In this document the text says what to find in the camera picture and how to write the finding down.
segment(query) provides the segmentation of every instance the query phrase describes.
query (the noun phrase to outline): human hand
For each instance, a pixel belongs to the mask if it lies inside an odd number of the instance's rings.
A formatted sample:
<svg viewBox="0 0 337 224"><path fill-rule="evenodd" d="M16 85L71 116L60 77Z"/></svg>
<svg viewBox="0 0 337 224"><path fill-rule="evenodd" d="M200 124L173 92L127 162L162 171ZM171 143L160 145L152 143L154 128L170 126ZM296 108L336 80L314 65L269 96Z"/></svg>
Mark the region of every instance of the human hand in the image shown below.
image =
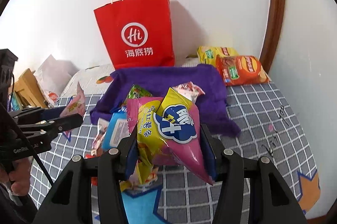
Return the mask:
<svg viewBox="0 0 337 224"><path fill-rule="evenodd" d="M15 170L9 174L0 168L0 182L14 181L11 187L12 191L19 196L27 195L30 185L30 161L28 158L19 159L15 161L14 165Z"/></svg>

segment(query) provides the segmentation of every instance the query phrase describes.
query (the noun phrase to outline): plastic packaging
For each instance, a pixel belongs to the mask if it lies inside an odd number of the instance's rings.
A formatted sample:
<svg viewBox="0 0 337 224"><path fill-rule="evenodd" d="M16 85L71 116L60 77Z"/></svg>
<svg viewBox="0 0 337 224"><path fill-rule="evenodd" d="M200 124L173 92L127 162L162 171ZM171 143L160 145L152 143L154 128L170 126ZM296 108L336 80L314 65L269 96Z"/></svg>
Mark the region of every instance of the plastic packaging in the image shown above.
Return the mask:
<svg viewBox="0 0 337 224"><path fill-rule="evenodd" d="M215 67L215 59L217 56L228 57L237 56L238 52L234 48L222 48L214 46L200 46L197 50L200 63L210 64Z"/></svg>
<svg viewBox="0 0 337 224"><path fill-rule="evenodd" d="M121 192L126 189L143 188L144 186L149 186L152 182L157 181L158 170L158 167L153 167L149 169L140 160L138 160L136 168L134 169L134 173L129 177L127 181L121 181L119 183L121 187ZM139 174L142 171L149 173L147 179L144 181L143 184L141 184L139 181Z"/></svg>
<svg viewBox="0 0 337 224"><path fill-rule="evenodd" d="M55 105L57 98L77 71L78 68L72 62L55 60L53 55L49 55L34 72L41 93L51 106Z"/></svg>
<svg viewBox="0 0 337 224"><path fill-rule="evenodd" d="M144 88L140 87L139 85L133 85L130 89L129 94L126 96L123 105L126 105L127 99L137 99L141 97L152 97L152 94Z"/></svg>
<svg viewBox="0 0 337 224"><path fill-rule="evenodd" d="M159 104L163 101L162 97L142 97L138 99L128 99L126 103L127 122L129 125L129 133L131 134L138 122L138 110L143 105L150 101L158 101Z"/></svg>
<svg viewBox="0 0 337 224"><path fill-rule="evenodd" d="M192 103L195 103L200 95L205 95L205 92L192 82L180 84L172 88L179 94L183 95L186 99L192 101Z"/></svg>
<svg viewBox="0 0 337 224"><path fill-rule="evenodd" d="M172 88L163 100L155 99L138 108L139 158L147 167L156 165L185 165L192 173L209 184L199 143L199 111L191 100ZM134 107L141 104L128 101L128 116L134 116ZM148 172L139 172L144 183Z"/></svg>
<svg viewBox="0 0 337 224"><path fill-rule="evenodd" d="M114 113L107 127L102 143L102 149L106 151L110 148L117 147L120 140L129 135L126 113L123 111Z"/></svg>
<svg viewBox="0 0 337 224"><path fill-rule="evenodd" d="M71 102L63 109L60 114L60 117L65 117L72 114L80 114L84 116L85 114L85 96L84 91L80 86L80 83L77 83L77 95L71 100ZM71 139L71 130L63 132L63 135L70 141Z"/></svg>
<svg viewBox="0 0 337 224"><path fill-rule="evenodd" d="M92 143L91 155L99 157L103 154L102 142L104 140L109 122L105 119L99 118L97 123L97 135Z"/></svg>
<svg viewBox="0 0 337 224"><path fill-rule="evenodd" d="M254 56L217 56L216 69L227 86L269 82L261 63Z"/></svg>

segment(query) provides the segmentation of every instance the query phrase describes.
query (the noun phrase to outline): white wall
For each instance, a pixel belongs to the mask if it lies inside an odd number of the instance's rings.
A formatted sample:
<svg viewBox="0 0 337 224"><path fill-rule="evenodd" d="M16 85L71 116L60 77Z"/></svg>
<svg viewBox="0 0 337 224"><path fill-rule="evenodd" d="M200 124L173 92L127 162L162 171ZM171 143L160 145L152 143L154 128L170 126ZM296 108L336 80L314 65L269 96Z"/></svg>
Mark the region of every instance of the white wall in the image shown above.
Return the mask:
<svg viewBox="0 0 337 224"><path fill-rule="evenodd" d="M337 5L286 0L269 75L296 113L318 166L321 198L307 218L327 213L337 198Z"/></svg>
<svg viewBox="0 0 337 224"><path fill-rule="evenodd" d="M15 76L50 54L79 68L109 63L93 10L109 0L10 0L0 17L0 48L19 57ZM178 63L199 45L235 46L259 56L269 0L171 0Z"/></svg>

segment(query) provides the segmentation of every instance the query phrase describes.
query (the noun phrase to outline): purple cloth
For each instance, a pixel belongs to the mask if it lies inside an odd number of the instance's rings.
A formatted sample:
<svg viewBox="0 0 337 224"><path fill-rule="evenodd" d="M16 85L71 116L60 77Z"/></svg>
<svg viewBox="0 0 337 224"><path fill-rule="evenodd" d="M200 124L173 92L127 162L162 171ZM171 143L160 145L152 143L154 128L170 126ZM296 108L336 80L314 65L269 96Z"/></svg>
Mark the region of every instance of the purple cloth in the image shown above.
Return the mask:
<svg viewBox="0 0 337 224"><path fill-rule="evenodd" d="M200 86L205 95L198 97L200 123L205 123L212 134L235 137L240 128L230 120L226 112L226 87L211 65L199 64L194 68L150 67L122 68L111 73L112 83L96 107L90 111L93 124L98 118L111 119L110 110L123 103L132 85L148 90L154 97L165 97L168 88L193 82Z"/></svg>

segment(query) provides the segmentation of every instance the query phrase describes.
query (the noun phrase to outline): red paper bag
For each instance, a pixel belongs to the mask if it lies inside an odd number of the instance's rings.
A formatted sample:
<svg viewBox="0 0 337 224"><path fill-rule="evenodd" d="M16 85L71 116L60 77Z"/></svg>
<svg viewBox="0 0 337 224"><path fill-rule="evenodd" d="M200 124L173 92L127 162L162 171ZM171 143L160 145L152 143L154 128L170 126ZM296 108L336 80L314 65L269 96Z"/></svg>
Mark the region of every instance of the red paper bag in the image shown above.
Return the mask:
<svg viewBox="0 0 337 224"><path fill-rule="evenodd" d="M120 0L94 10L115 67L173 66L169 0Z"/></svg>

